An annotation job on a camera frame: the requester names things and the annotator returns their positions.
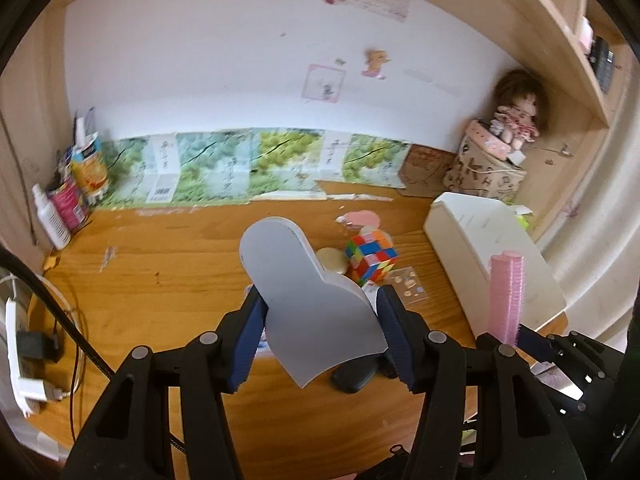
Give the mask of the brown-haired rag doll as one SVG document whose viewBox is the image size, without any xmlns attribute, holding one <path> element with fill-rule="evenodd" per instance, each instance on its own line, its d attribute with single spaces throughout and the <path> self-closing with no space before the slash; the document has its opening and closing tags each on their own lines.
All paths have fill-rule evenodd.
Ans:
<svg viewBox="0 0 640 480">
<path fill-rule="evenodd" d="M 509 70 L 494 89 L 496 109 L 489 131 L 512 152 L 548 131 L 550 104 L 540 79 L 527 70 Z"/>
</svg>

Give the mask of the black power adapter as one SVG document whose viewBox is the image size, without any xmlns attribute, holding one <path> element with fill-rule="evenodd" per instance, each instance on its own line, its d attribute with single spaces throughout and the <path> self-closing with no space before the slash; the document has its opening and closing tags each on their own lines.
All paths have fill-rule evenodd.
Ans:
<svg viewBox="0 0 640 480">
<path fill-rule="evenodd" d="M 338 391 L 354 394 L 359 392 L 378 371 L 375 356 L 363 356 L 338 366 L 331 375 L 331 382 Z"/>
</svg>

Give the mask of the multicolour puzzle cube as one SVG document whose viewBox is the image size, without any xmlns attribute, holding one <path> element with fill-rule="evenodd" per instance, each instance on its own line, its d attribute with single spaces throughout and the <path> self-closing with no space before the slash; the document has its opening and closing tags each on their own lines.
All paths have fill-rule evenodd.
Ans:
<svg viewBox="0 0 640 480">
<path fill-rule="evenodd" d="M 363 228 L 345 247 L 348 276 L 358 285 L 379 282 L 393 270 L 398 253 L 390 236 L 382 230 Z"/>
</svg>

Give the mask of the white spray bottle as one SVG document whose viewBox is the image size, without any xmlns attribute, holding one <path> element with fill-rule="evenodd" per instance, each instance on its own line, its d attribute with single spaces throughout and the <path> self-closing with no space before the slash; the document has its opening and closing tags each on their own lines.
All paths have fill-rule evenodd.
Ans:
<svg viewBox="0 0 640 480">
<path fill-rule="evenodd" d="M 60 214 L 39 184 L 32 186 L 37 217 L 56 250 L 64 249 L 72 236 Z"/>
</svg>

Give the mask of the gold round compact case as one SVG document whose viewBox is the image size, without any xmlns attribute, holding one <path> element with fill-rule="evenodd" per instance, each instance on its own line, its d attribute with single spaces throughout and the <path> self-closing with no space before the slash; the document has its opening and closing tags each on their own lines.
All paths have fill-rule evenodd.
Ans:
<svg viewBox="0 0 640 480">
<path fill-rule="evenodd" d="M 316 251 L 316 257 L 327 271 L 345 274 L 348 270 L 348 258 L 337 248 L 322 247 Z"/>
</svg>

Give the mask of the beige lettered storage bag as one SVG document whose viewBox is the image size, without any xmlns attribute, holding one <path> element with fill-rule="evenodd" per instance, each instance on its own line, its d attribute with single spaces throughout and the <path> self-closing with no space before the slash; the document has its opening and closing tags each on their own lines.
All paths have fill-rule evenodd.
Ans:
<svg viewBox="0 0 640 480">
<path fill-rule="evenodd" d="M 446 191 L 511 203 L 527 172 L 488 154 L 467 134 L 442 178 Z"/>
</svg>

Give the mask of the white curved plastic piece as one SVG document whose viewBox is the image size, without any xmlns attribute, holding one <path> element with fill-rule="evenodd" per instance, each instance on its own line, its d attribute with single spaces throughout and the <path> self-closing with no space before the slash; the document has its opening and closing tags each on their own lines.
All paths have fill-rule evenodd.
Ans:
<svg viewBox="0 0 640 480">
<path fill-rule="evenodd" d="M 300 388 L 330 368 L 387 350 L 366 294 L 326 270 L 292 220 L 256 221 L 242 235 L 239 253 L 268 308 L 271 352 Z"/>
</svg>

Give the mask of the clear cartoon phone case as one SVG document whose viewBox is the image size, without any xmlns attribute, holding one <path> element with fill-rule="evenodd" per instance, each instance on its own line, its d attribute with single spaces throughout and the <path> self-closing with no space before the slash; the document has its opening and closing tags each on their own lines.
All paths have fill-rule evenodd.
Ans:
<svg viewBox="0 0 640 480">
<path fill-rule="evenodd" d="M 426 290 L 412 266 L 393 268 L 387 274 L 385 283 L 393 287 L 405 307 L 427 300 Z"/>
</svg>

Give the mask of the white round device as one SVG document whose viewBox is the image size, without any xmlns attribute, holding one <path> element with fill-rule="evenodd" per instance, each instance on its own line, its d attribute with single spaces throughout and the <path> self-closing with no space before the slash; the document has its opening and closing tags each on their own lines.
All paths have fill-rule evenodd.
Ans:
<svg viewBox="0 0 640 480">
<path fill-rule="evenodd" d="M 526 159 L 526 156 L 523 154 L 522 151 L 517 150 L 517 151 L 512 151 L 508 156 L 506 156 L 506 159 L 514 166 L 518 166 L 521 167 L 522 163 L 524 162 L 524 160 Z"/>
</svg>

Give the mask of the grape print cardboard sheet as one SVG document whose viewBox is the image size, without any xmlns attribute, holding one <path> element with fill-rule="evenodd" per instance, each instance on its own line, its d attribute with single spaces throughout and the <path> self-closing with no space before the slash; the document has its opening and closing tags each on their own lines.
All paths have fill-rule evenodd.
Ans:
<svg viewBox="0 0 640 480">
<path fill-rule="evenodd" d="M 410 146 L 362 133 L 250 128 L 108 141 L 103 207 L 246 203 L 320 198 L 322 181 L 402 188 Z"/>
</svg>

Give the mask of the orange juice carton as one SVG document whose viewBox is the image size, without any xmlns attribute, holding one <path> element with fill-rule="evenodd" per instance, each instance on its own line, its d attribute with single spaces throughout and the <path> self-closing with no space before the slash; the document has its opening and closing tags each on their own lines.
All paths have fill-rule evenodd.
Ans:
<svg viewBox="0 0 640 480">
<path fill-rule="evenodd" d="M 81 193 L 90 206 L 96 206 L 110 188 L 110 178 L 102 154 L 102 144 L 97 133 L 87 139 L 82 148 L 75 145 L 72 151 L 72 173 Z"/>
</svg>

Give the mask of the pink cylinder can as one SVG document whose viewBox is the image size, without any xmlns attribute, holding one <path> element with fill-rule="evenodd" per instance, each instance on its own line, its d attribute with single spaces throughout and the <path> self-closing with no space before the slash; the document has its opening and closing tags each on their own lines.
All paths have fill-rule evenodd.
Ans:
<svg viewBox="0 0 640 480">
<path fill-rule="evenodd" d="M 89 208 L 73 178 L 52 181 L 47 187 L 47 194 L 70 232 L 75 233 L 84 227 L 89 219 Z"/>
</svg>

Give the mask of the wooden shelf unit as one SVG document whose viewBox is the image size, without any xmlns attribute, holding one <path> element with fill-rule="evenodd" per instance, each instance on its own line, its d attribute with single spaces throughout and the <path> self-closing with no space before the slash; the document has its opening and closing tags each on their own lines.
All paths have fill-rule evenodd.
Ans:
<svg viewBox="0 0 640 480">
<path fill-rule="evenodd" d="M 534 213 L 535 240 L 552 222 L 573 217 L 574 193 L 593 168 L 622 106 L 636 65 L 622 34 L 593 0 L 465 0 L 475 26 L 544 81 L 549 129 L 526 150 L 528 178 L 518 202 Z M 579 40 L 589 24 L 614 53 L 611 87 L 602 91 Z"/>
</svg>

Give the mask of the pink oval packet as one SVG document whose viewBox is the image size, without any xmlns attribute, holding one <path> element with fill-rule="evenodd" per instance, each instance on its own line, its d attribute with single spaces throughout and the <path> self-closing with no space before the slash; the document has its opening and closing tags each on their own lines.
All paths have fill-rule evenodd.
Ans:
<svg viewBox="0 0 640 480">
<path fill-rule="evenodd" d="M 374 211 L 361 209 L 344 212 L 344 214 L 340 214 L 335 219 L 335 222 L 342 226 L 350 226 L 354 229 L 360 229 L 364 226 L 377 229 L 380 226 L 381 219 Z"/>
</svg>

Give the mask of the pink hair roller pack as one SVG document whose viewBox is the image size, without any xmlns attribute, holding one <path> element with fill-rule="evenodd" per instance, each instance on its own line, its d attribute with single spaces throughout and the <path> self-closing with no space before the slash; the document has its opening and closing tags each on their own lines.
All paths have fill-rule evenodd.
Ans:
<svg viewBox="0 0 640 480">
<path fill-rule="evenodd" d="M 502 252 L 490 258 L 487 330 L 503 344 L 514 347 L 525 300 L 524 257 Z"/>
</svg>

